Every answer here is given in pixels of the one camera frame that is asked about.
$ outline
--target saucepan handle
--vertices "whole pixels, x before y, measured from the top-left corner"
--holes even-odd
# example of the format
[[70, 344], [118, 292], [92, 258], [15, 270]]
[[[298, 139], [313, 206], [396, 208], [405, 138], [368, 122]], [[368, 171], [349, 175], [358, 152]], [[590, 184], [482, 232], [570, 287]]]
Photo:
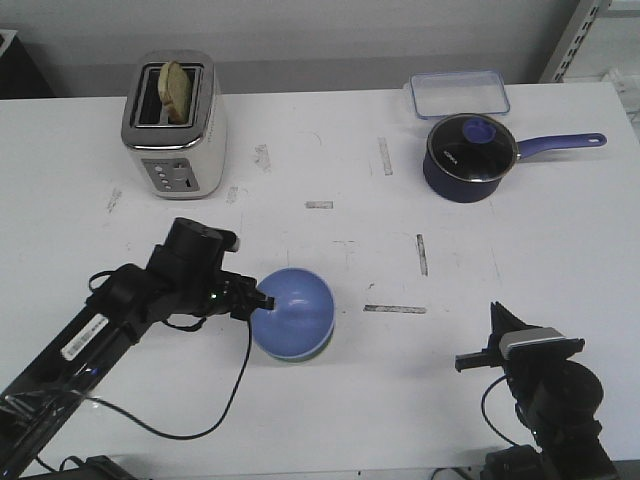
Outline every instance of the saucepan handle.
[[518, 142], [520, 158], [530, 157], [544, 150], [559, 148], [601, 147], [607, 143], [607, 137], [601, 133], [581, 133], [579, 135], [554, 135], [551, 137], [531, 138]]

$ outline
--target white table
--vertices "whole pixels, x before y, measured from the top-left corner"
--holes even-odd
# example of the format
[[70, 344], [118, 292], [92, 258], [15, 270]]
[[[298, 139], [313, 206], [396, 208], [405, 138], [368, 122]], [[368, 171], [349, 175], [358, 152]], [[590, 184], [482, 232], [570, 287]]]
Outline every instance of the white table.
[[[400, 90], [229, 95], [220, 187], [204, 200], [169, 201], [146, 190], [120, 141], [123, 98], [0, 102], [0, 385], [80, 310], [91, 274], [144, 266], [176, 216], [239, 234], [226, 269], [260, 279], [305, 267], [336, 300], [327, 350], [290, 365], [256, 348], [229, 417], [209, 437], [163, 440], [85, 402], [43, 458], [104, 454], [153, 478], [483, 463], [506, 447], [478, 406], [501, 372], [459, 374], [453, 360], [486, 345], [494, 300], [586, 339], [574, 358], [605, 388], [602, 443], [613, 459], [637, 457], [638, 142], [607, 85], [507, 91], [502, 121], [517, 139], [598, 131], [609, 143], [542, 153], [491, 197], [463, 205], [425, 183], [429, 125]], [[200, 431], [221, 412], [245, 342], [244, 324], [228, 317], [196, 334], [154, 326], [95, 393], [163, 430]], [[532, 442], [505, 386], [488, 410], [504, 433]]]

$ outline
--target toaster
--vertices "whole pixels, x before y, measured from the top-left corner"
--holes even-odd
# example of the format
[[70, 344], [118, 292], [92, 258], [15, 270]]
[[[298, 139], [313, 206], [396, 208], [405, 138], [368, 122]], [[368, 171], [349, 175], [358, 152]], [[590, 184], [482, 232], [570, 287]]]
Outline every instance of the toaster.
[[[173, 123], [158, 95], [162, 66], [180, 64], [191, 81], [186, 123]], [[122, 116], [122, 142], [153, 193], [201, 198], [224, 167], [227, 119], [213, 61], [193, 50], [161, 50], [138, 62]]]

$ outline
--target saucepan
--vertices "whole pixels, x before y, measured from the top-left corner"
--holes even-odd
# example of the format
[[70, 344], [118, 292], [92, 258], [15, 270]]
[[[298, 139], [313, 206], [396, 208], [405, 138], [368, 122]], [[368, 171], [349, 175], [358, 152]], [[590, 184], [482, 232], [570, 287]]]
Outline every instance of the saucepan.
[[422, 171], [439, 195], [459, 203], [477, 202], [493, 193], [522, 158], [544, 150], [601, 147], [601, 133], [555, 135], [516, 142], [500, 122], [461, 113], [440, 120], [429, 133]]

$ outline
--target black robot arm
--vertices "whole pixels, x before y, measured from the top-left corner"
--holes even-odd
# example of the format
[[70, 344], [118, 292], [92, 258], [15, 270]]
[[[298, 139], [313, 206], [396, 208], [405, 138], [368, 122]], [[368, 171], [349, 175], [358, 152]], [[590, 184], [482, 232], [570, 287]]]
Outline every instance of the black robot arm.
[[516, 415], [540, 454], [516, 446], [487, 455], [483, 480], [614, 480], [619, 478], [593, 415], [604, 391], [598, 378], [568, 360], [584, 340], [527, 325], [499, 303], [491, 305], [487, 348], [456, 357], [456, 370], [500, 366], [516, 400]]
[[256, 280], [221, 269], [238, 248], [233, 232], [177, 218], [146, 268], [124, 265], [87, 299], [86, 306], [2, 392], [0, 475], [19, 477], [40, 450], [151, 325], [174, 313], [207, 317], [230, 313], [248, 320], [274, 300]]

